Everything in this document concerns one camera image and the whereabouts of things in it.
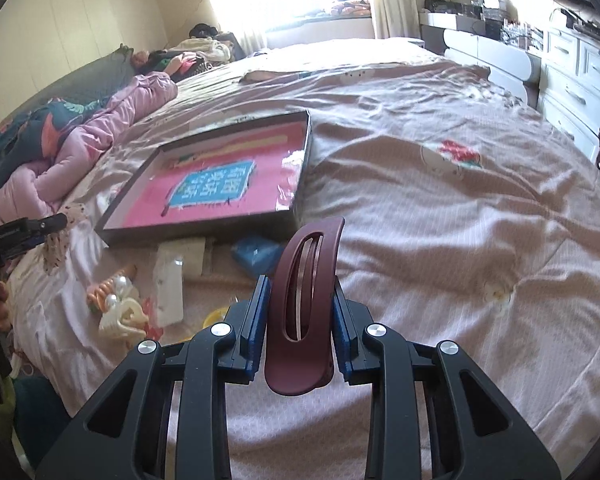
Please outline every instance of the maroon hair clip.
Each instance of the maroon hair clip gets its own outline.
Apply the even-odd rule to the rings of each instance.
[[[267,384],[277,394],[302,395],[326,386],[333,377],[331,302],[343,227],[342,217],[305,225],[280,257],[271,286],[264,366]],[[308,251],[298,283],[305,246]]]

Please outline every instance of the storage box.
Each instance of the storage box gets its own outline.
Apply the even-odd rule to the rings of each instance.
[[[307,111],[196,133],[159,146],[125,184],[95,231],[110,246],[248,234],[287,240],[309,158]]]
[[[420,24],[429,25],[429,27],[451,28],[452,30],[462,30],[484,36],[484,21],[458,14],[445,14],[444,12],[421,12]]]

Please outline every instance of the pink comforter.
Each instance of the pink comforter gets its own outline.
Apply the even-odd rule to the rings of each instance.
[[[236,83],[252,70],[262,72],[247,81],[262,82]],[[272,78],[293,70],[304,73]],[[46,272],[37,248],[11,275],[16,348],[74,415],[127,355],[98,336],[86,288],[134,263],[142,297],[155,293],[155,248],[106,249],[93,231],[116,190],[165,142],[305,109],[312,146],[298,205],[303,222],[347,219],[337,270],[346,296],[411,341],[460,343],[567,478],[600,435],[600,172],[487,74],[391,38],[298,44],[183,81],[67,198],[88,221],[69,231],[66,261]],[[463,164],[440,154],[451,140],[470,148],[456,151]],[[183,323],[162,344],[251,297],[229,247],[212,259],[208,282],[184,283]],[[369,386],[346,386],[339,373],[293,398],[273,393],[262,372],[227,386],[234,478],[364,478],[370,399]],[[425,424],[422,437],[431,478]]]
[[[38,160],[13,172],[0,188],[0,225],[56,213],[62,199],[91,171],[120,133],[177,94],[178,87],[164,72],[136,76],[113,95],[106,108],[69,134],[52,165]]]

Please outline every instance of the drawer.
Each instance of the drawer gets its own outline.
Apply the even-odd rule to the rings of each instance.
[[[600,96],[586,90],[551,65],[544,65],[540,90],[567,108],[589,129],[600,129]]]
[[[600,49],[584,41],[580,42],[578,76],[584,84],[600,90]]]
[[[523,104],[536,108],[538,105],[538,87],[527,87],[520,79],[516,79],[511,74],[500,70],[497,67],[485,63],[483,60],[475,59],[464,52],[460,52],[454,48],[448,48],[445,52],[445,57],[458,64],[470,66],[479,65],[488,67],[491,70],[489,81],[508,90],[513,96],[518,97]]]
[[[445,29],[446,46],[467,54],[471,57],[478,57],[478,36],[462,32],[460,30]]]
[[[573,137],[576,148],[595,163],[600,150],[600,142],[591,130],[548,96],[542,98],[540,109],[547,121]]]
[[[561,30],[544,32],[544,58],[575,74],[578,69],[578,38]]]
[[[535,85],[540,81],[540,58],[515,46],[489,38],[477,37],[478,59],[511,74],[520,81]]]

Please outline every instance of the clothes pile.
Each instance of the clothes pile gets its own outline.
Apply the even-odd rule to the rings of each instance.
[[[55,214],[116,137],[178,94],[161,72],[87,105],[60,98],[5,122],[0,129],[0,225]]]
[[[212,64],[224,64],[231,61],[231,51],[224,43],[212,38],[189,38],[181,41],[170,50],[187,50],[201,52]]]
[[[314,9],[304,18],[322,18],[326,16],[371,16],[369,0],[333,0],[329,5]]]

